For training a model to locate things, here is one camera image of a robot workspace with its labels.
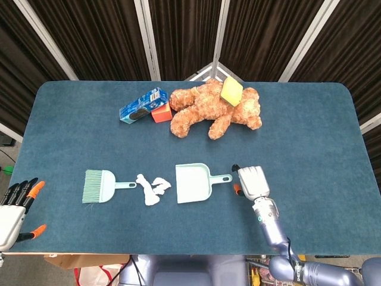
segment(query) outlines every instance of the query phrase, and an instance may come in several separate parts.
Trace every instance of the orange box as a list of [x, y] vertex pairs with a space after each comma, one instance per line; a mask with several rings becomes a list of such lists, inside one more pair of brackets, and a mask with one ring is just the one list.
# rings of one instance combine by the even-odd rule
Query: orange box
[[172, 120], [172, 111], [169, 102], [151, 112], [156, 123]]

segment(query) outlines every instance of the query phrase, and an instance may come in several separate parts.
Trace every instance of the teddy bear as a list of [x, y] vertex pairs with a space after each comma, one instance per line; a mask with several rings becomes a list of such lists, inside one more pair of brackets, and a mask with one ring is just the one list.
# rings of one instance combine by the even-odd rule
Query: teddy bear
[[233, 107], [220, 97], [223, 83], [209, 79], [190, 89], [177, 89], [170, 96], [170, 107], [178, 111], [171, 121], [171, 132], [179, 138], [188, 135], [192, 124], [214, 120], [209, 129], [211, 139], [224, 135], [230, 123], [247, 125], [252, 130], [262, 126], [259, 95], [254, 88], [245, 88], [240, 103]]

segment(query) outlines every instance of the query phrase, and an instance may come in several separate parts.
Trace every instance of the dark curtain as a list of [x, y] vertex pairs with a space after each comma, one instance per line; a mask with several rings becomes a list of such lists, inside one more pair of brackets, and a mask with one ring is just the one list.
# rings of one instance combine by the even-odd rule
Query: dark curtain
[[381, 1], [340, 1], [291, 81], [341, 82], [360, 124], [381, 112]]
[[161, 80], [185, 80], [213, 61], [221, 0], [149, 0]]
[[365, 133], [364, 141], [381, 192], [381, 125]]
[[23, 135], [39, 87], [67, 76], [12, 0], [0, 21], [0, 123]]
[[278, 81], [322, 3], [231, 1], [220, 62], [246, 81]]
[[32, 0], [81, 80], [150, 80], [132, 0]]

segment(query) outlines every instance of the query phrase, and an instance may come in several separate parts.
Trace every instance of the blue felt surface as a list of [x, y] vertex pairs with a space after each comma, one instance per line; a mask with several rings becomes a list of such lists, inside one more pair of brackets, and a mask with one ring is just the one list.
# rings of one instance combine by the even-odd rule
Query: blue felt surface
[[[232, 164], [263, 167], [293, 249], [305, 254], [381, 253], [381, 196], [352, 98], [337, 83], [244, 83], [260, 94], [263, 126], [231, 125], [217, 141], [211, 122], [179, 139], [151, 116], [131, 125], [119, 108], [159, 86], [168, 93], [199, 82], [48, 82], [36, 97], [11, 183], [46, 181], [23, 231], [46, 223], [36, 240], [12, 251], [139, 254], [270, 253], [252, 203], [232, 184], [207, 201], [176, 202], [175, 164], [205, 163], [212, 175]], [[86, 169], [117, 181], [143, 173], [172, 188], [153, 207], [141, 187], [104, 204], [82, 204]]]

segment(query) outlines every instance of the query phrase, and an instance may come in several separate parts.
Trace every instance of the brush handle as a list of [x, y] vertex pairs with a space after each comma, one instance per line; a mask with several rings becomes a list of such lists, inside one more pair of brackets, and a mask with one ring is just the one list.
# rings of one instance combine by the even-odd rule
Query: brush handle
[[115, 183], [115, 189], [133, 189], [136, 188], [135, 182]]

